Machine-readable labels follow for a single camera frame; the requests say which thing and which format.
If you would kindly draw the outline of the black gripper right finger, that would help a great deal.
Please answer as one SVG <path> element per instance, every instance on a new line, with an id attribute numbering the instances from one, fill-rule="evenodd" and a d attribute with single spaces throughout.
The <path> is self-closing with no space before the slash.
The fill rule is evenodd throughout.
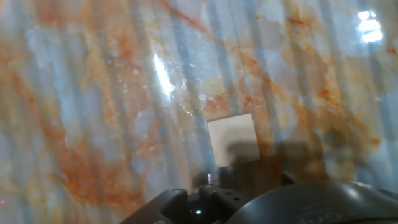
<path id="1" fill-rule="evenodd" d="M 294 184 L 295 181 L 292 177 L 292 174 L 287 171 L 281 172 L 281 183 L 282 184 Z"/>

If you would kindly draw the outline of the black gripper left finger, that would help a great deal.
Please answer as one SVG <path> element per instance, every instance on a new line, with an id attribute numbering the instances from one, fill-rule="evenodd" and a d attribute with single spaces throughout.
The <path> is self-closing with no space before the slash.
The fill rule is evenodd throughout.
<path id="1" fill-rule="evenodd" d="M 189 193 L 169 189 L 128 216 L 121 224 L 227 223 L 249 199 L 233 189 L 202 185 Z"/>

